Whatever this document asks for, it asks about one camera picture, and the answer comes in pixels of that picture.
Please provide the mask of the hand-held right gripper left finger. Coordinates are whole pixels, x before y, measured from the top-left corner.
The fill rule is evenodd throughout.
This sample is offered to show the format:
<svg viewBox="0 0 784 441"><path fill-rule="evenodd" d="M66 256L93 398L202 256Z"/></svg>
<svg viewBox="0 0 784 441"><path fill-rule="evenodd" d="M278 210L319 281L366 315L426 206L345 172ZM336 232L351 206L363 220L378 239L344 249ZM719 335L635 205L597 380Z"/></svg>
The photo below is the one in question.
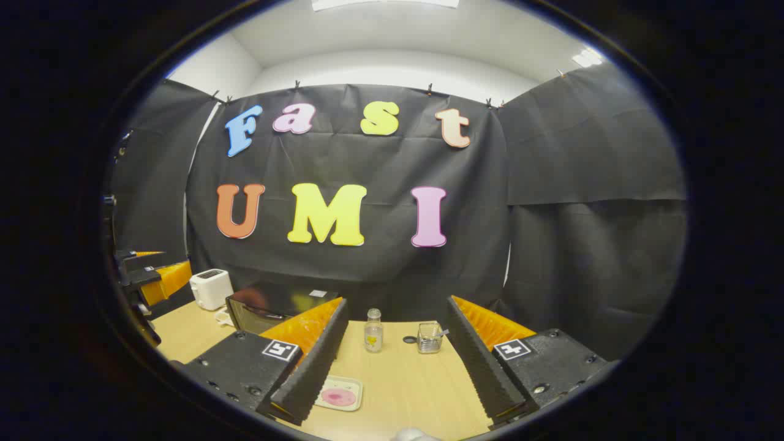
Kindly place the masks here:
<svg viewBox="0 0 784 441"><path fill-rule="evenodd" d="M229 404L301 425L337 357L349 308L335 298L262 333L236 330L183 365Z"/></svg>

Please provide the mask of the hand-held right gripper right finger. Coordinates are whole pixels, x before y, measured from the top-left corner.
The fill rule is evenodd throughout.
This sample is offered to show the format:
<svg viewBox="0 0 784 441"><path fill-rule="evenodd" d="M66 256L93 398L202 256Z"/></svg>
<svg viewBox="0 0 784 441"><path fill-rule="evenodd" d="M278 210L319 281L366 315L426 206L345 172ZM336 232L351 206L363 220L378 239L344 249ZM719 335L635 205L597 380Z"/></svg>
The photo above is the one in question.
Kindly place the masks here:
<svg viewBox="0 0 784 441"><path fill-rule="evenodd" d="M535 332L458 296L447 301L445 324L493 430L549 407L608 368L563 330Z"/></svg>

